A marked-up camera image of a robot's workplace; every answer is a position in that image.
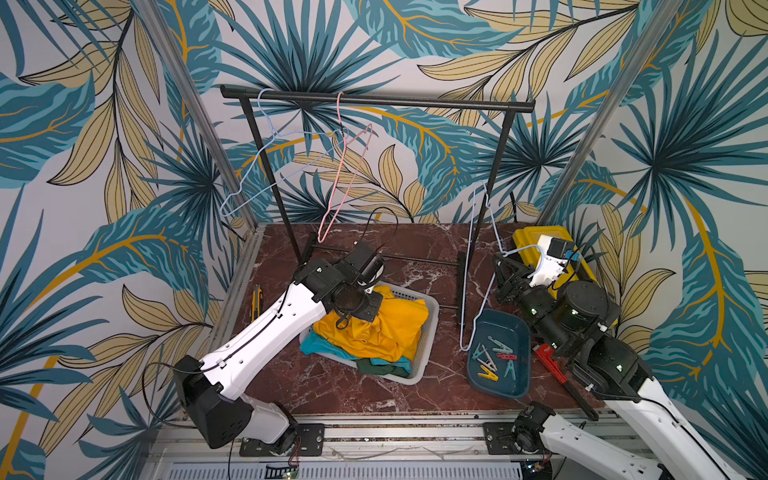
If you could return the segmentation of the turquoise printed t-shirt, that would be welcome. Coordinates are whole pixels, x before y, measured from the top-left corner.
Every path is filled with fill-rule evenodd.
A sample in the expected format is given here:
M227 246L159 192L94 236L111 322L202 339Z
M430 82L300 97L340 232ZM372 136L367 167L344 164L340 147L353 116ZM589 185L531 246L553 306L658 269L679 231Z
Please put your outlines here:
M315 333L314 331L310 331L306 336L306 338L301 342L300 351L305 355L310 355L310 354L335 355L343 360L352 361L355 367L356 367L355 361L358 359L363 359L363 358L355 357L354 355L346 352L344 349L331 344L327 339ZM374 364L377 364L377 365L382 365L384 362L388 362L398 366L398 370L395 371L393 374L391 374L397 377L407 378L412 373L411 361L407 357L401 357L395 362L390 362L390 361L382 360L379 358L373 358L371 360Z

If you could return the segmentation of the mint white clothespin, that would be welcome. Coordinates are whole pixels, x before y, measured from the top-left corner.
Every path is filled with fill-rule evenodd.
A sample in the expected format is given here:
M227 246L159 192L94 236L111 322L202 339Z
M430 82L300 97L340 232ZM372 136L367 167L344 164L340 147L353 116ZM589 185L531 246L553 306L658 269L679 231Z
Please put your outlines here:
M494 344L494 347L492 348L492 350L494 352L502 353L502 354L513 354L514 353L514 350L511 347L509 347L506 344L504 344L503 342L501 342L499 340L496 340L496 339L494 339L491 336L488 336L487 339Z

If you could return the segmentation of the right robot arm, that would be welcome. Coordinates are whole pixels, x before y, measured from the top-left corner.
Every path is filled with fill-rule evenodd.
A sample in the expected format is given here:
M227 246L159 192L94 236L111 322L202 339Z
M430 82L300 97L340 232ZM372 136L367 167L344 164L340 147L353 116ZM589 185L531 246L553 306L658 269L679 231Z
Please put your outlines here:
M738 479L735 470L675 407L651 367L610 327L620 308L592 280L569 280L555 294L534 270L500 254L493 259L497 298L520 309L577 382L617 413L653 452L648 460L578 429L544 406L526 419L539 449L613 479Z

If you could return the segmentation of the yellow clothespin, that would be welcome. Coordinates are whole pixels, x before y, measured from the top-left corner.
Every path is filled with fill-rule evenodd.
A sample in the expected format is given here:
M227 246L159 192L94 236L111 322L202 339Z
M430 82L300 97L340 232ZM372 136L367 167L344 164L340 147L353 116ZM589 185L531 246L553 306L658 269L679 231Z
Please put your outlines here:
M488 370L485 367L482 368L482 371L479 372L477 376L493 382L497 382L499 380L499 377L495 372Z

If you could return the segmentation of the yellow t-shirt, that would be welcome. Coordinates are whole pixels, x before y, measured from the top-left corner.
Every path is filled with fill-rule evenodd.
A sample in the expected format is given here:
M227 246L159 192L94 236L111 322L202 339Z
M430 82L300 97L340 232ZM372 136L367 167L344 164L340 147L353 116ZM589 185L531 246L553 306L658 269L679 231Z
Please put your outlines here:
M341 317L332 312L312 326L314 333L355 358L413 361L422 326L429 318L426 302L396 297L386 285L377 285L374 291L383 301L372 322L352 318L342 321L345 328L341 329L337 325Z

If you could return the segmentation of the dark green t-shirt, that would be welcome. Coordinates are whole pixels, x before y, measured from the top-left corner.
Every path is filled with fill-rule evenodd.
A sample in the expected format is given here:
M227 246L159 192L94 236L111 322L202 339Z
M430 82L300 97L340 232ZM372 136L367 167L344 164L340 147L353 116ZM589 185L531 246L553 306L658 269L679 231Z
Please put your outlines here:
M358 371L367 375L384 376L393 374L398 370L398 366L391 363L384 362L382 365L377 365L367 358L358 359L355 364Z

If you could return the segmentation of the teal clothespin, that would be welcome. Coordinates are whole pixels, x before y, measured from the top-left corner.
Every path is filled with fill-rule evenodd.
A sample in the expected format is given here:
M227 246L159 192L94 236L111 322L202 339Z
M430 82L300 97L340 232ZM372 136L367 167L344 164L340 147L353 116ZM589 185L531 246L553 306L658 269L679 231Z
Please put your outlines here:
M511 380L517 379L517 360L516 359L509 359L506 361L506 367L504 371L504 377L509 378Z
M487 364L488 355L484 344L479 344L472 354L472 359L482 364Z

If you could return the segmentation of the beige pink clothespin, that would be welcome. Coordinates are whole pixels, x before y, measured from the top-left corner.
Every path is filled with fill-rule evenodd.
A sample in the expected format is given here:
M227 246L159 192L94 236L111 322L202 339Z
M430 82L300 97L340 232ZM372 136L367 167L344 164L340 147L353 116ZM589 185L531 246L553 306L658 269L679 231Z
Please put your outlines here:
M496 364L494 363L493 358L489 354L489 352L486 349L483 349L482 355L479 357L480 363L489 371L491 372L497 372L498 368Z

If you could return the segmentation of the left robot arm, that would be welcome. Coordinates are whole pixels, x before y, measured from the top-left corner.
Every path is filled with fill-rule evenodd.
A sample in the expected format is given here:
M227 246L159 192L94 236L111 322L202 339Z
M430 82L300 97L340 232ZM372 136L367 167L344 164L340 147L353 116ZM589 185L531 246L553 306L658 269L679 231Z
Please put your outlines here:
M326 315L373 321L383 302L373 286L383 271L382 256L366 243L333 263L312 259L238 335L201 359L186 355L169 365L180 404L209 448L238 438L260 441L279 453L294 446L295 419L283 407L247 395L248 385L291 340Z

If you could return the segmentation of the light blue wire hanger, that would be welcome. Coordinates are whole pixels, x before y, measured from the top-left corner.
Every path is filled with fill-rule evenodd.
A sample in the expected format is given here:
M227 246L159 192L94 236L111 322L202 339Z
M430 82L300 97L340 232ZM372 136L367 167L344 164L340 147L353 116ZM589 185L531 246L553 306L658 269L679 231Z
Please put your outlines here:
M241 107L243 109L243 112L244 112L244 114L246 116L246 119L250 122L249 125L251 126L251 130L252 130L251 133L253 134L254 142L257 143L257 144L258 144L257 140L259 140L259 138L261 138L260 137L261 134L259 133L257 125L255 123L255 116L254 116L255 114L253 112L252 102L251 102L251 100L253 99L253 96L255 95L255 99L256 99L256 103L257 103L257 107L258 107L259 111L263 113L263 109L262 109L262 106L261 106L261 101L262 101L262 96L264 96L264 95L267 95L267 100L287 101L287 100L291 100L291 98L288 98L288 97L291 97L291 95L289 95L289 94L292 94L292 93L304 93L304 92L277 92L276 90L274 90L272 88L265 88L265 89L260 90L258 93L254 94L253 92L247 93L246 90L244 90L244 89L239 89L238 90L235 87L230 87L230 86L226 86L226 85L221 87L221 89L222 89L221 91L222 91L222 95L223 96L227 97L227 95L232 94L234 96L234 98L237 98L237 99L239 99L241 101ZM343 153L342 153L342 156L343 156L346 153L347 140L345 138L346 137L346 135L345 135L346 131L344 129L343 121L341 120L340 111L339 111L339 108L338 108L339 105L340 105L339 102L337 102L337 114L339 114L339 115L337 115L337 117L338 117L337 120L338 120L340 128L337 128L336 130L332 130L331 133L328 133L328 136L330 136L332 138L336 138L339 141L339 143L343 144L343 147L344 147L343 148ZM267 147L272 145L275 142L275 140L277 140L279 138L285 137L285 135L311 134L311 132L309 132L309 131L299 131L299 130L297 130L297 131L288 132L287 134L283 135L283 134L281 134L280 130L278 130L278 129L276 129L274 127L274 125L272 123L272 120L271 120L271 118L269 117L268 114L265 114L264 118L266 119L266 121L268 123L268 126L270 128L270 132L271 132L270 140L266 144L259 144L259 145L262 145L262 146L258 147L258 151L254 155L253 162L246 169L245 173L242 174L241 179L240 179L239 184L238 184L239 186L238 186L237 191L235 191L233 193L230 193L225 198L223 203L220 205L219 213L223 217L233 216L235 213L238 212L238 210L240 210L241 208L247 206L252 200L256 199L261 193L265 192L266 190L272 189L272 187L277 187L277 185L280 182L283 181L283 180L281 180L281 181L275 180L274 179L274 174L270 173L270 172L272 172L272 170L271 170L271 164L269 162L269 159L268 159L268 156L267 156L267 152L266 152ZM334 151L334 148L332 147L331 149L326 151L325 154L321 155L318 159L313 160L312 162L310 162L309 165L313 165L319 159L322 159L322 158L328 156L329 153L332 153L333 151ZM233 199L234 197L239 196L244 191L244 185L246 183L246 180L247 180L248 176L250 175L250 173L252 172L252 170L256 167L257 160L261 160L261 165L262 165L262 168L264 170L264 173L267 176L267 180L270 182L269 185L267 187L263 188L262 190L258 191L254 195L252 195L250 198L248 198L246 200L241 200L240 205L237 206L236 208L225 212L225 207L227 206L228 202L231 199ZM325 223L325 221L326 221L328 215L330 214L330 212L334 211L334 205L332 203L333 203L333 197L334 197L334 194L335 194L335 191L336 191L337 184L338 184L338 175L337 175L337 178L334 181L333 186L331 188L330 197L329 197L329 203L327 205L327 210L326 210L326 213L324 214L324 216L322 217L322 220L320 222L321 226ZM281 203L282 200L281 200L281 197L279 195L280 194L279 189L277 189L275 191L277 192L277 193L273 192L274 198L275 198L275 202L278 203L278 204L282 204ZM341 201L341 204L340 204L341 206L337 206L337 213L334 213L334 216L330 220L330 224L329 225L333 224L333 222L335 221L335 219L336 219L336 217L338 215L338 209L343 208L343 204L344 204L345 201L346 201L346 194L345 194L344 198Z

